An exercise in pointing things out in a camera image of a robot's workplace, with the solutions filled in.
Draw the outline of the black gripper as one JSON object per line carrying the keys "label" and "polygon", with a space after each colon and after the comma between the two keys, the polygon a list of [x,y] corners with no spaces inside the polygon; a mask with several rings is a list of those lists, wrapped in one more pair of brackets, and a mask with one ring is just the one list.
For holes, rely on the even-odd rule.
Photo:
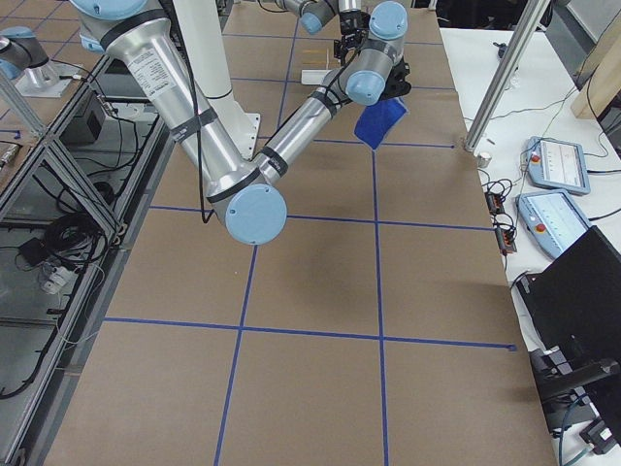
{"label": "black gripper", "polygon": [[346,62],[347,55],[355,53],[362,45],[370,15],[361,10],[349,10],[340,12],[339,20],[341,33],[347,35],[333,41],[333,53],[339,62]]}
{"label": "black gripper", "polygon": [[402,58],[391,70],[385,84],[385,98],[402,97],[411,91],[411,84],[407,81],[410,74],[409,65]]}

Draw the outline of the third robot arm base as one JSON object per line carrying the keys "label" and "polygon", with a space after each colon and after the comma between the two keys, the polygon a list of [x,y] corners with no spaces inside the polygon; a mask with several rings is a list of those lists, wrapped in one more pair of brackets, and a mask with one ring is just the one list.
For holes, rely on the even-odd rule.
{"label": "third robot arm base", "polygon": [[34,32],[25,26],[1,31],[1,72],[24,97],[60,98],[68,87]]}

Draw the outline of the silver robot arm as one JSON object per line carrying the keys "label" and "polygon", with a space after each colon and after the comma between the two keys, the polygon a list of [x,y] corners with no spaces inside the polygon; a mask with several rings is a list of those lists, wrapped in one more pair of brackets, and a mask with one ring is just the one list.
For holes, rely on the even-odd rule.
{"label": "silver robot arm", "polygon": [[287,207],[276,182],[320,130],[347,104],[363,107],[354,133],[378,148],[407,114],[410,92],[404,44],[406,8],[384,1],[365,13],[356,1],[284,1],[305,29],[319,32],[331,19],[342,36],[341,62],[252,158],[243,157],[215,108],[194,80],[170,34],[180,13],[157,1],[79,1],[82,43],[123,62],[199,172],[202,204],[239,242],[263,245],[282,230]]}
{"label": "silver robot arm", "polygon": [[339,22],[341,37],[334,41],[334,56],[345,65],[351,50],[357,51],[368,37],[370,15],[361,1],[276,0],[275,3],[297,16],[306,31],[315,35],[331,20]]}

